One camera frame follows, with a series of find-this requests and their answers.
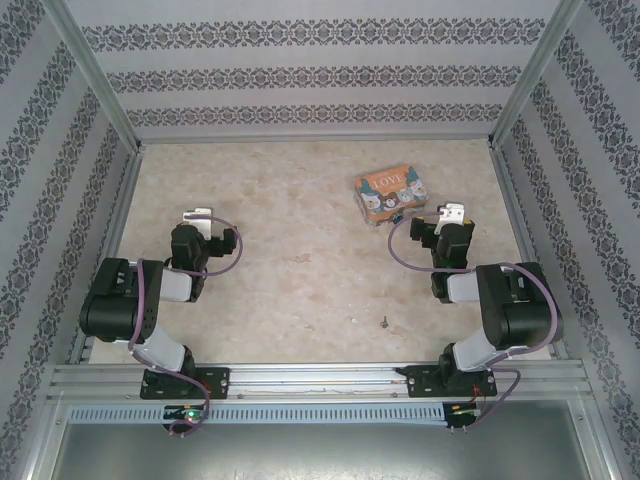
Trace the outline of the orange LOVE bear tin box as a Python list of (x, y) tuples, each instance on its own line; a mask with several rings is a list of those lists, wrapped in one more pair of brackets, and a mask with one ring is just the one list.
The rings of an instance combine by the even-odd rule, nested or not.
[(422, 209), (429, 198), (427, 189), (410, 164), (368, 173), (355, 181), (356, 200), (367, 225), (392, 223), (392, 217), (404, 217)]

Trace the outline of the left circuit board green LED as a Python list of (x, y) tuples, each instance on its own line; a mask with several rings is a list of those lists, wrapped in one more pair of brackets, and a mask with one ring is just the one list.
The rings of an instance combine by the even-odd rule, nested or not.
[(200, 421), (205, 417), (204, 407), (200, 405), (168, 405), (163, 411), (165, 422), (184, 420), (191, 423)]

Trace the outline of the grey metal sheet panel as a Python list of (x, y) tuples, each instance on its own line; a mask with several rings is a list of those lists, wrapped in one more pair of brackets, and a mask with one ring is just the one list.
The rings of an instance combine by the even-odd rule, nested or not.
[(73, 425), (54, 480), (591, 480), (576, 441), (396, 425)]

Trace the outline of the aluminium side rail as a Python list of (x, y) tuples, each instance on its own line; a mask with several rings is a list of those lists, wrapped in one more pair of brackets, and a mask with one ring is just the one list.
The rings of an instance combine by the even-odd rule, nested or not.
[[(488, 142), (488, 149), (521, 260), (523, 262), (536, 261), (537, 256), (534, 245), (526, 228), (525, 217), (520, 207), (516, 189), (511, 181), (508, 167), (501, 152), (491, 142)], [(536, 352), (520, 356), (520, 359), (527, 360), (567, 360), (568, 358), (569, 355), (562, 340), (549, 343), (546, 347)]]
[[(114, 257), (118, 251), (144, 152), (145, 146), (140, 144), (137, 149), (129, 155), (127, 165), (121, 172), (117, 190), (111, 204), (106, 230), (103, 232), (101, 248), (94, 262), (91, 274), (88, 277), (88, 286), (82, 299), (86, 298), (86, 294), (93, 283), (102, 261), (107, 257)], [(86, 338), (87, 336), (82, 332), (79, 323), (76, 323), (71, 338), (71, 347), (64, 361), (65, 364), (74, 365), (86, 362), (84, 357)]]

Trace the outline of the aluminium back rail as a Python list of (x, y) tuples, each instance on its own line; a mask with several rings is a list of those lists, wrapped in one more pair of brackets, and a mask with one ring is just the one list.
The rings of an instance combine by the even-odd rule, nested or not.
[(489, 141), (490, 136), (462, 134), (295, 134), (295, 135), (233, 135), (233, 136), (191, 136), (191, 137), (157, 137), (141, 138), (140, 144), (178, 145), (178, 144), (244, 144), (244, 143), (303, 143), (303, 142), (369, 142), (369, 141)]

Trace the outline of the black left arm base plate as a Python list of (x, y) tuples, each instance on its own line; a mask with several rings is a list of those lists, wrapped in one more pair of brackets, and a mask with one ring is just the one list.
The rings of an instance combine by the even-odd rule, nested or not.
[[(195, 381), (201, 384), (212, 400), (227, 398), (230, 370), (221, 367), (197, 367)], [(143, 400), (204, 400), (202, 390), (192, 382), (174, 375), (146, 369), (143, 373), (139, 396)]]

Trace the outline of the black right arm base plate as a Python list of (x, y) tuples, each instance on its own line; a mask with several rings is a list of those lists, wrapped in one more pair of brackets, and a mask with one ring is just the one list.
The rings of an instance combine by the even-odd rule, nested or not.
[(492, 372), (487, 370), (446, 373), (436, 365), (407, 365), (395, 372), (406, 379), (410, 398), (462, 398), (476, 394), (495, 397), (497, 386)]

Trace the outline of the aluminium mounting rail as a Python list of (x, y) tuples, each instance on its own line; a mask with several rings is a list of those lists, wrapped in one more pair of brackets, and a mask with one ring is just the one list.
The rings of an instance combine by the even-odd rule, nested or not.
[[(223, 383), (230, 403), (409, 402), (418, 377), (397, 372), (399, 363), (231, 364)], [(512, 360), (490, 381), (502, 394), (517, 369), (520, 381), (510, 399), (582, 400), (594, 391), (579, 360)], [(138, 402), (144, 368), (134, 364), (60, 365), (45, 399), (63, 404)]]

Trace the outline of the aluminium frame post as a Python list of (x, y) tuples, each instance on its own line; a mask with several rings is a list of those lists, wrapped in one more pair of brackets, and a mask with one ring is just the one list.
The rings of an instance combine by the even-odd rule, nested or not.
[(515, 88), (507, 100), (491, 134), (488, 144), (495, 149), (504, 141), (518, 115), (524, 108), (531, 91), (542, 76), (553, 52), (565, 31), (569, 28), (584, 0), (559, 0), (547, 26), (536, 45), (532, 56), (519, 77)]
[(75, 59), (85, 80), (104, 108), (119, 138), (124, 142), (129, 152), (137, 152), (140, 147), (140, 140), (135, 133), (134, 127), (66, 1), (40, 1)]

